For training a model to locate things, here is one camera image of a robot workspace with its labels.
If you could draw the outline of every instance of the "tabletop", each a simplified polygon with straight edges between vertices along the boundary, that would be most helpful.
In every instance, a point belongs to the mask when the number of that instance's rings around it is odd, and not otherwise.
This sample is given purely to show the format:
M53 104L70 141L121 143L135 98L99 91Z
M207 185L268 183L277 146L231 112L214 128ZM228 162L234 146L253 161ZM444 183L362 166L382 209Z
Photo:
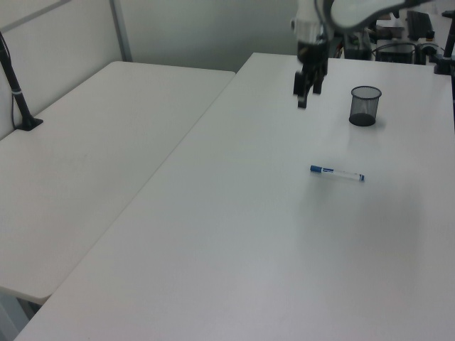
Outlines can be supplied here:
M43 303L233 77L115 62L0 143L0 291Z
M450 78L330 59L302 110L299 68L254 54L17 340L453 340Z

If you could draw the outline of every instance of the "marker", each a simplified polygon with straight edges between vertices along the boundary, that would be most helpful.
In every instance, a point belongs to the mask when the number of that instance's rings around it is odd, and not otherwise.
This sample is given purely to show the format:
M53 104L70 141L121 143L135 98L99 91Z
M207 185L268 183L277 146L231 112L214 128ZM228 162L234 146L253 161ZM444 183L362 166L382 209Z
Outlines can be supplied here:
M310 171L312 171L314 173L326 173L326 174L341 176L341 177L347 178L347 179L365 181L365 176L362 174L343 172L342 170L334 170L331 168L323 168L323 167L311 165Z

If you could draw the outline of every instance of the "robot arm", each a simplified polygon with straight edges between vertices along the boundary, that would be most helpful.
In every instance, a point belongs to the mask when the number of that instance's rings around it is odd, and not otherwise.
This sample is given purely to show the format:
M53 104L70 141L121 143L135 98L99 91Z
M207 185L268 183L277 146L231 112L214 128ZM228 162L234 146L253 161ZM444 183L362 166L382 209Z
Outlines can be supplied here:
M294 81L299 107L306 108L308 93L320 94L327 75L328 49L333 32L352 33L384 13L431 0L299 0L292 21L298 40L297 58L303 64Z

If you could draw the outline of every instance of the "black mesh pen holder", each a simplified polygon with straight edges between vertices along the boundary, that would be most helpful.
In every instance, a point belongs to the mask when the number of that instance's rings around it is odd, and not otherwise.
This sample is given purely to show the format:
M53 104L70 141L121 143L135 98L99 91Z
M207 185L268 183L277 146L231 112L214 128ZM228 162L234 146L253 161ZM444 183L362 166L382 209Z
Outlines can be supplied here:
M376 122L381 90L375 87L355 87L351 92L353 102L350 106L349 122L355 126L372 126Z

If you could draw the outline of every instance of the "blue marker cap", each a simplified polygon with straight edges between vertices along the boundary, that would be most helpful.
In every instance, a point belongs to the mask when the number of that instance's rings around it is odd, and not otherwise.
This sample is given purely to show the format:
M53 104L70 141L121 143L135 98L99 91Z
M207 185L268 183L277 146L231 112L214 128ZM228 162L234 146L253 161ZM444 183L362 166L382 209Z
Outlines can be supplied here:
M315 173L322 173L322 167L311 165L310 171L315 172Z

